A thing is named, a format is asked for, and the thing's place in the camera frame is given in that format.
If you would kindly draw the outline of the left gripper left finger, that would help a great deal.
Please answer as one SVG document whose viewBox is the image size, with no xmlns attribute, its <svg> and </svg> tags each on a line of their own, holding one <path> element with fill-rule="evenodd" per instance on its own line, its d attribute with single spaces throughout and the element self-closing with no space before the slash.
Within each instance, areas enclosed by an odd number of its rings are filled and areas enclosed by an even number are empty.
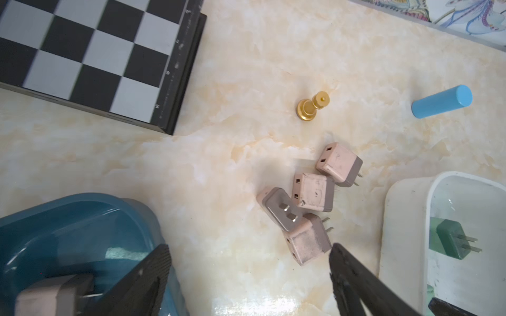
<svg viewBox="0 0 506 316">
<path fill-rule="evenodd" d="M 158 315 L 170 268 L 169 247 L 160 244 L 84 314 Z"/>
</svg>

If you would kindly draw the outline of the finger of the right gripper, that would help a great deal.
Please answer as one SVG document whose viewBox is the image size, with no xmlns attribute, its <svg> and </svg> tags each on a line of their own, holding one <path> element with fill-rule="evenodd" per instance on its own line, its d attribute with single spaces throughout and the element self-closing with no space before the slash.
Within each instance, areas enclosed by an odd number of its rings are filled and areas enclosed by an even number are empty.
<svg viewBox="0 0 506 316">
<path fill-rule="evenodd" d="M 428 307 L 435 316 L 476 316 L 474 313 L 470 313 L 439 298 L 432 298 Z"/>
</svg>

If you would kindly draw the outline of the pink plug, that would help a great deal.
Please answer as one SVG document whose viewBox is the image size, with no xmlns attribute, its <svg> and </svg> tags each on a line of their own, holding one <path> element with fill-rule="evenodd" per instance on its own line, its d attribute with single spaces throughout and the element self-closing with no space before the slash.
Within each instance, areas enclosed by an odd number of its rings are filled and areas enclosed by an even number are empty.
<svg viewBox="0 0 506 316">
<path fill-rule="evenodd" d="M 66 275 L 38 281 L 18 294 L 15 315 L 82 315 L 103 295 L 91 274 Z"/>
<path fill-rule="evenodd" d="M 360 170 L 363 160 L 339 142 L 325 146 L 316 162 L 316 170 L 329 176 L 340 187 L 349 188 L 357 185 L 357 177 L 362 177 Z"/>
<path fill-rule="evenodd" d="M 317 212 L 331 212 L 335 183 L 332 178 L 300 172 L 294 176 L 292 200 L 299 208 Z"/>
<path fill-rule="evenodd" d="M 303 215 L 302 221 L 292 231 L 284 232 L 283 235 L 292 257 L 300 266 L 332 248 L 324 222 L 313 213 Z"/>
<path fill-rule="evenodd" d="M 291 232 L 302 222 L 303 211 L 280 187 L 267 187 L 257 195 L 257 201 L 284 232 Z"/>
</svg>

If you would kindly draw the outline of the green plug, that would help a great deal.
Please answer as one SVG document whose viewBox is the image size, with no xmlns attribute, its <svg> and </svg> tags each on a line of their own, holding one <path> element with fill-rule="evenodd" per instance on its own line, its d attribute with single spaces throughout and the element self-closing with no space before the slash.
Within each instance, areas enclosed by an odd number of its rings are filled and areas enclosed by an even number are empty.
<svg viewBox="0 0 506 316">
<path fill-rule="evenodd" d="M 445 255 L 444 246 L 442 244 L 441 238 L 437 233 L 437 228 L 442 224 L 442 222 L 444 222 L 444 219 L 430 217 L 429 249 Z"/>
<path fill-rule="evenodd" d="M 437 228 L 445 249 L 445 255 L 453 259 L 464 260 L 471 252 L 481 253 L 482 249 L 473 246 L 476 238 L 465 234 L 462 225 L 457 221 L 445 219 Z"/>
</svg>

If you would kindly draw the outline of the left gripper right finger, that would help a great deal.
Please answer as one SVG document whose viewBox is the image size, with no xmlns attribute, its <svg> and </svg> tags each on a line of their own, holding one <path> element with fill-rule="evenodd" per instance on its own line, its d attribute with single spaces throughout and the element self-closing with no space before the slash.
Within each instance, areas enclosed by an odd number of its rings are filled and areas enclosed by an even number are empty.
<svg viewBox="0 0 506 316">
<path fill-rule="evenodd" d="M 418 315 L 341 244 L 329 254 L 333 295 L 341 315 Z"/>
</svg>

